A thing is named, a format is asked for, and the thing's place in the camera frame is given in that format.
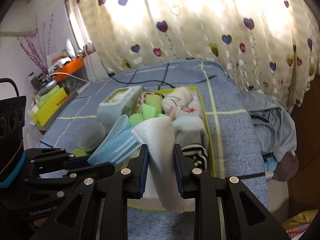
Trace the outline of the brown wooden wardrobe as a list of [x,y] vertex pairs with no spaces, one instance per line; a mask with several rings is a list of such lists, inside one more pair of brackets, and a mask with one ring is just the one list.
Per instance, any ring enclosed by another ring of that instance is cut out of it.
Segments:
[[299,161],[296,175],[287,184],[289,189],[289,216],[319,209],[319,75],[311,82],[303,103],[292,112],[296,124]]

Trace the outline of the green round lid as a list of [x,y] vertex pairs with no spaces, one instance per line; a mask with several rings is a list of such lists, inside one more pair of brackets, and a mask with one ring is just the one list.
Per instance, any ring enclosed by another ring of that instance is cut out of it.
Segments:
[[79,158],[79,157],[90,157],[91,156],[90,153],[87,153],[87,152],[83,151],[80,148],[76,148],[76,149],[72,150],[71,154],[73,154],[77,158]]

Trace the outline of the green white flat box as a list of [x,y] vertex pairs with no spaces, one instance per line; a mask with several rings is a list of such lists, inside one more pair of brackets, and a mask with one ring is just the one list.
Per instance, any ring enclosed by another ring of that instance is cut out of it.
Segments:
[[56,85],[44,96],[35,95],[31,101],[30,109],[28,110],[29,116],[34,115],[38,110],[40,110],[59,90],[60,86]]

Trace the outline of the white towel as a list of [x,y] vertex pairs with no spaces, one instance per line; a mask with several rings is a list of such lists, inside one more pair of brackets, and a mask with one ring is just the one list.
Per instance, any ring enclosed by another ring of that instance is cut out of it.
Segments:
[[149,149],[149,166],[145,194],[158,199],[169,212],[182,213],[187,204],[178,192],[174,169],[175,135],[170,117],[152,118],[137,124],[131,134]]

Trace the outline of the blue face mask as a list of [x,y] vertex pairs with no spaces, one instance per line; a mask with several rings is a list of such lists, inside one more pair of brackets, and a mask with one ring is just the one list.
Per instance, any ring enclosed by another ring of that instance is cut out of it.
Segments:
[[130,125],[129,117],[122,115],[114,124],[107,137],[89,157],[90,165],[111,163],[118,167],[141,143],[131,134],[134,126]]

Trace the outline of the grey knit glove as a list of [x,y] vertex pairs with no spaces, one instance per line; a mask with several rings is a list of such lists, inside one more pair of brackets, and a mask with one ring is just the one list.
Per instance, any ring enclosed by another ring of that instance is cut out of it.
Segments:
[[181,147],[200,144],[209,150],[209,137],[202,119],[198,116],[182,116],[173,121],[175,139]]

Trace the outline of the grey oval device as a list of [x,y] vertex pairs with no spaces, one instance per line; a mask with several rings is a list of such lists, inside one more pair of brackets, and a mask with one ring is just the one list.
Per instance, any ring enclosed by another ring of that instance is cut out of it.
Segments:
[[43,83],[40,90],[38,91],[38,96],[44,96],[47,93],[49,93],[53,88],[55,88],[57,85],[55,80],[51,80],[47,83]]

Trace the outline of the wet wipes pack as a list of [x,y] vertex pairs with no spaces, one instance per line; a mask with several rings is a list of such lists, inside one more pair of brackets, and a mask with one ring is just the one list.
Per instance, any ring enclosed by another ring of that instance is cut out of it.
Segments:
[[137,104],[138,98],[144,92],[142,86],[115,89],[98,106],[97,122],[103,124],[107,133],[122,116],[130,116]]

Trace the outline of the heart pattern curtain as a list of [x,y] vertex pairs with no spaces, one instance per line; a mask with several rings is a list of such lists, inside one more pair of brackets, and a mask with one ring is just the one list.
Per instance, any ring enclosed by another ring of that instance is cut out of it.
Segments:
[[108,73],[219,63],[242,90],[300,105],[319,74],[319,24],[304,0],[76,0]]

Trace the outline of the blue plaid bedsheet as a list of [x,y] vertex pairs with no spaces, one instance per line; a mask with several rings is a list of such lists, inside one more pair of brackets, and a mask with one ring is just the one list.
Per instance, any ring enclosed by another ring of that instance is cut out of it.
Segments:
[[255,196],[268,204],[264,162],[251,117],[232,78],[216,62],[163,63],[92,83],[63,110],[39,146],[74,150],[78,134],[93,122],[99,103],[115,89],[130,85],[142,85],[146,90],[196,86],[209,125],[215,175],[243,177]]

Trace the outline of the light blue garment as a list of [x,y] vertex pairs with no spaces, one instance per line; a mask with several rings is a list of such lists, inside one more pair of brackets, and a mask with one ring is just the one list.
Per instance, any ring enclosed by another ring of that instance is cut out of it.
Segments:
[[273,154],[280,162],[297,148],[296,126],[286,109],[269,95],[256,91],[242,95],[261,145],[262,154]]

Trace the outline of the yellow cardboard box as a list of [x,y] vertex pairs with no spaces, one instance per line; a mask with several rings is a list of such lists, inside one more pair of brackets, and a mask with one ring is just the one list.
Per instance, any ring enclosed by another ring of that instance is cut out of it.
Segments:
[[67,97],[67,93],[63,87],[34,115],[30,116],[37,126],[42,126],[58,109],[61,102]]

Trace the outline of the orange tray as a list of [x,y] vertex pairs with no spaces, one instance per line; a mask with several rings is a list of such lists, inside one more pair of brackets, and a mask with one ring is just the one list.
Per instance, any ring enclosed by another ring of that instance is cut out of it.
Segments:
[[82,58],[78,57],[78,58],[72,60],[71,62],[67,63],[62,68],[56,70],[54,72],[54,75],[55,75],[54,80],[56,82],[60,82],[64,79],[66,79],[69,74],[72,75],[75,72],[77,72],[83,66],[84,66],[84,62],[83,62]]

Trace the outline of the pink flower branches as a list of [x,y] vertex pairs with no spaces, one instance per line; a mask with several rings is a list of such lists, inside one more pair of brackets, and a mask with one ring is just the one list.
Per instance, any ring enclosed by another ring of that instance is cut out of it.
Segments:
[[51,14],[49,23],[39,25],[38,16],[35,16],[35,31],[29,37],[27,34],[17,37],[17,41],[27,57],[40,68],[41,72],[48,74],[47,56],[51,49],[51,36],[53,29],[54,14]]

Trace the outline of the striped pattern box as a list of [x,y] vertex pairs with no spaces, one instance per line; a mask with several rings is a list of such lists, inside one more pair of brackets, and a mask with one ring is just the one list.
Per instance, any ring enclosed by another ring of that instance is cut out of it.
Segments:
[[73,91],[69,94],[59,105],[58,109],[52,114],[52,116],[42,126],[35,126],[42,134],[46,133],[52,126],[54,121],[59,117],[62,111],[78,96],[78,92]]

